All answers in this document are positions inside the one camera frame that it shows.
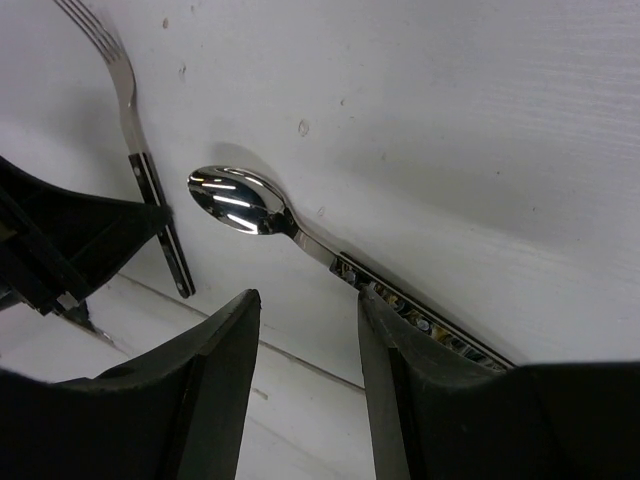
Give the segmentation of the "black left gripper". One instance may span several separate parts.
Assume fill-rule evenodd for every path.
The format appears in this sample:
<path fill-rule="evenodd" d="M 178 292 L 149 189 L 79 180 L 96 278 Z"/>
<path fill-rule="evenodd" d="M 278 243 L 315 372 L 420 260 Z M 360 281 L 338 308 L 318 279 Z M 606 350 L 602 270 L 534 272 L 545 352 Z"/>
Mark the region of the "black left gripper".
<path fill-rule="evenodd" d="M 1 308 L 62 315 L 93 294 L 171 219 L 168 207 L 81 194 L 1 160 Z"/>

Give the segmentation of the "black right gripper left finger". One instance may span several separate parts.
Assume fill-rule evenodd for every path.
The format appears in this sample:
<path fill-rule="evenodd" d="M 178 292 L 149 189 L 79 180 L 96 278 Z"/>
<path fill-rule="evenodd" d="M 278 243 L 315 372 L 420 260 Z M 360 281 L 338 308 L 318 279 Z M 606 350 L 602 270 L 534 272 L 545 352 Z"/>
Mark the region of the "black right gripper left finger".
<path fill-rule="evenodd" d="M 99 376 L 1 374 L 5 479 L 232 479 L 259 343 L 249 289 Z"/>

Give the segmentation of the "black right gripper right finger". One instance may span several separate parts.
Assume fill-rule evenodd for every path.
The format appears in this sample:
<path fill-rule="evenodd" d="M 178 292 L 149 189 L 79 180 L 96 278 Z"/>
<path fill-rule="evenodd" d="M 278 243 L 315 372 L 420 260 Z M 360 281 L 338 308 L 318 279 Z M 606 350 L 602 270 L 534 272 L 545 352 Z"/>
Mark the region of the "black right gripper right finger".
<path fill-rule="evenodd" d="M 635 479 L 635 362 L 485 369 L 406 323 L 373 289 L 358 339 L 380 479 Z"/>

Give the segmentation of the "fork with black handle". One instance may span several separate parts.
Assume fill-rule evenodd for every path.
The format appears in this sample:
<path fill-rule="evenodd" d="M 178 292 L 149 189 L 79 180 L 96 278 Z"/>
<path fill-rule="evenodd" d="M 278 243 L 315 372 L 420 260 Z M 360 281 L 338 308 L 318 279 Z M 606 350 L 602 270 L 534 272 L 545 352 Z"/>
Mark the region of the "fork with black handle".
<path fill-rule="evenodd" d="M 56 5 L 86 35 L 106 64 L 119 106 L 119 121 L 128 159 L 145 203 L 168 205 L 145 139 L 137 108 L 136 77 L 126 50 L 113 29 L 108 28 L 81 1 L 61 0 Z M 157 235 L 178 293 L 189 298 L 196 293 L 173 221 Z"/>

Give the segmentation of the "spoon with black handle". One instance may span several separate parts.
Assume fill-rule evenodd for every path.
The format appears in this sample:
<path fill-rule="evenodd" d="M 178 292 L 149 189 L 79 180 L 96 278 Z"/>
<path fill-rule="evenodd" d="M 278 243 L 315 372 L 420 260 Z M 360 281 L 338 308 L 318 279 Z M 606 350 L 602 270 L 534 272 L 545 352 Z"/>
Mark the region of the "spoon with black handle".
<path fill-rule="evenodd" d="M 187 185 L 195 202 L 219 222 L 248 235 L 283 235 L 291 239 L 353 288 L 372 288 L 407 323 L 459 356 L 495 371 L 514 366 L 504 355 L 455 326 L 405 288 L 305 226 L 286 194 L 271 180 L 247 169 L 207 166 L 192 172 Z"/>

